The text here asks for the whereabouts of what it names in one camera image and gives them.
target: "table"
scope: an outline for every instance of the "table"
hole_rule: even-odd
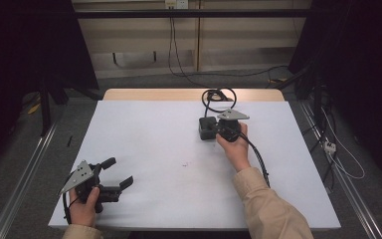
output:
[[[111,230],[246,230],[235,174],[215,140],[202,141],[198,117],[204,90],[109,90],[98,103],[75,165],[116,157],[103,185],[134,176],[117,203],[103,205],[96,224]],[[249,138],[270,173],[272,188],[311,229],[340,224],[288,103],[277,90],[236,90],[237,111],[249,115]],[[231,103],[216,103],[226,109]],[[249,153],[252,166],[258,166]],[[59,201],[49,223],[65,228]]]

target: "gray carpet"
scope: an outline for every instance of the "gray carpet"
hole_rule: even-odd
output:
[[[223,73],[248,74],[255,72],[257,71],[228,71]],[[289,72],[285,69],[276,69],[272,70],[270,75],[272,79],[287,78]],[[242,78],[194,76],[191,79],[211,88],[261,89],[267,86],[268,77],[268,74],[264,73]],[[186,79],[171,75],[99,80],[99,84],[101,89],[98,93],[100,94],[110,88],[197,88]],[[70,95],[70,101],[66,106],[52,106],[53,115],[59,111],[64,113],[17,216],[8,231],[7,238],[60,238],[63,235],[62,231],[48,227],[48,222],[58,200],[57,192],[70,172],[96,108],[96,102],[84,98],[77,92],[68,90],[68,94]],[[309,128],[299,102],[294,97],[292,87],[284,90],[284,96],[289,101],[300,129]],[[41,132],[40,112],[27,115],[26,111],[27,109],[22,111],[14,132],[8,138],[0,153],[0,210],[15,188],[39,140]],[[365,178],[353,181],[382,229],[382,172],[376,167],[368,150],[356,143],[350,126],[344,121],[344,116],[339,115],[338,109],[334,109],[333,113],[336,118],[339,139],[360,160],[366,171]],[[72,141],[68,146],[70,137],[72,137]],[[311,148],[316,142],[316,138],[311,132],[307,133],[304,138],[308,148]],[[353,163],[350,156],[342,150],[339,150],[338,153],[339,158],[345,164],[345,168],[358,175],[359,167]],[[315,149],[312,157],[319,174],[323,175],[327,169],[327,163],[320,147]],[[330,176],[327,177],[325,185],[331,186]],[[337,179],[329,196],[342,228],[313,232],[314,237],[368,238]],[[104,232],[104,234],[105,238],[126,238],[128,232]],[[143,235],[145,238],[199,238],[207,236],[204,234],[163,234],[160,232],[140,234],[140,236]],[[227,237],[225,234],[210,236],[216,238]],[[244,237],[245,235],[234,235],[235,238],[241,236]]]

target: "long sleeve shirt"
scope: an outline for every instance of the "long sleeve shirt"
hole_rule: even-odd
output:
[[[234,177],[234,186],[244,203],[247,225],[253,239],[313,238],[308,224],[292,205],[270,189],[257,168],[249,167]],[[64,239],[99,239],[97,229],[71,224]]]

